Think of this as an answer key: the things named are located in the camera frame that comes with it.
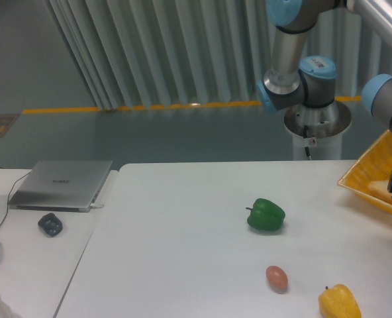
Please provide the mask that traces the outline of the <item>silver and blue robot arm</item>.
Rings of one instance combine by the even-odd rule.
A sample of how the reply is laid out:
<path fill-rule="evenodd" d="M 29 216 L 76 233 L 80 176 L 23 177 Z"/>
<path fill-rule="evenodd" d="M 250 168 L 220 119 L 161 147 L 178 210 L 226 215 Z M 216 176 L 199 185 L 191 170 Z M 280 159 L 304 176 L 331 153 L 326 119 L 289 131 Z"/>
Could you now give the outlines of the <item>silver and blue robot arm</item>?
<path fill-rule="evenodd" d="M 263 107 L 285 111 L 285 128 L 293 138 L 293 157 L 309 159 L 322 147 L 332 154 L 352 116 L 335 100 L 336 66 L 322 56 L 303 57 L 307 33 L 321 13 L 343 7 L 358 14 L 392 48 L 392 1 L 268 1 L 275 25 L 271 66 L 257 84 Z M 362 89 L 362 104 L 392 133 L 392 76 L 380 74 Z M 387 186 L 391 194 L 392 171 Z"/>

